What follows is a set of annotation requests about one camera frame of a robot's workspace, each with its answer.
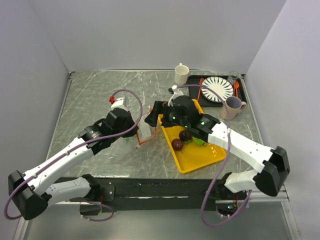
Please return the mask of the clear zip top bag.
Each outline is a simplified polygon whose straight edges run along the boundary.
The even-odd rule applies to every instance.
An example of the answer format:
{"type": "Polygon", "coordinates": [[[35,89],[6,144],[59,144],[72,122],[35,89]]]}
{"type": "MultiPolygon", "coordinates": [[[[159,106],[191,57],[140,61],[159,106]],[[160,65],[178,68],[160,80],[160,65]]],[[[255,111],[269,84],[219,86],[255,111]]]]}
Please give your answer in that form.
{"type": "Polygon", "coordinates": [[[138,124],[138,131],[135,134],[136,138],[136,146],[135,149],[137,150],[140,148],[143,144],[146,144],[152,140],[154,140],[157,136],[158,129],[157,127],[154,127],[152,130],[152,127],[145,122],[145,119],[147,116],[152,112],[152,108],[150,108],[146,113],[142,114],[141,120],[138,124]]]}

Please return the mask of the maroon toy passion fruit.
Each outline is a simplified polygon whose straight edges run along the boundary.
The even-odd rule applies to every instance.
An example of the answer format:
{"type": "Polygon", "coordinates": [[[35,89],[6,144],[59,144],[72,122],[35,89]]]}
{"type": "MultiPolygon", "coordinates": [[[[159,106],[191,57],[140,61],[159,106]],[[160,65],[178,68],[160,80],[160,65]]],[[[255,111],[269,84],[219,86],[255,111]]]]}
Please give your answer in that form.
{"type": "Polygon", "coordinates": [[[175,151],[181,151],[184,147],[184,142],[178,138],[175,138],[171,142],[172,149],[175,151]]]}

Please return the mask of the bumpy green toy fruit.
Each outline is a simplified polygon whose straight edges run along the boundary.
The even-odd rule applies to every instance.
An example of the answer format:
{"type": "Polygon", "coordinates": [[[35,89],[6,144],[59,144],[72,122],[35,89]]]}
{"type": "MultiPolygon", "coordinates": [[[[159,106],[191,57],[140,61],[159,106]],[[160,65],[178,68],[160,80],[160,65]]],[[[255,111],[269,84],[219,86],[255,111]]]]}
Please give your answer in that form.
{"type": "Polygon", "coordinates": [[[123,138],[125,141],[127,141],[127,142],[133,142],[134,140],[135,140],[135,137],[124,137],[123,138]]]}

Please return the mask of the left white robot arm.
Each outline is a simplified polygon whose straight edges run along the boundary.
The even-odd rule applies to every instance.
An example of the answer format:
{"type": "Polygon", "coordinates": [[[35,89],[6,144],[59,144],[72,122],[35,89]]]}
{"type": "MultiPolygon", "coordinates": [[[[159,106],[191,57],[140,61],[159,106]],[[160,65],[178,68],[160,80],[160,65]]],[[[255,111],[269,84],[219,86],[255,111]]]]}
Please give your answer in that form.
{"type": "Polygon", "coordinates": [[[138,129],[138,121],[133,120],[129,111],[118,107],[111,110],[105,118],[85,127],[71,143],[46,162],[24,173],[12,172],[8,176],[9,200],[14,202],[22,218],[32,220],[61,201],[98,199],[101,187],[90,174],[70,181],[56,181],[69,169],[109,148],[118,138],[133,137],[138,129]]]}

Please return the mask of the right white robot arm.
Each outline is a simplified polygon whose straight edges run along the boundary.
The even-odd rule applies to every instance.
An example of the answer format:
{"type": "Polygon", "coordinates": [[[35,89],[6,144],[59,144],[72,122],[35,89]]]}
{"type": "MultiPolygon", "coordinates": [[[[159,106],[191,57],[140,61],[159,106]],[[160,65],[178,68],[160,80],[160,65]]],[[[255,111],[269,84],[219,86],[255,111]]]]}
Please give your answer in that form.
{"type": "Polygon", "coordinates": [[[277,146],[271,148],[259,144],[232,129],[219,119],[199,111],[199,107],[188,96],[182,95],[170,102],[155,101],[153,109],[145,118],[151,127],[156,127],[161,115],[161,126],[180,126],[207,144],[229,150],[244,160],[252,170],[229,173],[219,186],[219,195],[232,198],[237,192],[258,189],[262,193],[276,197],[290,173],[287,151],[277,146]]]}

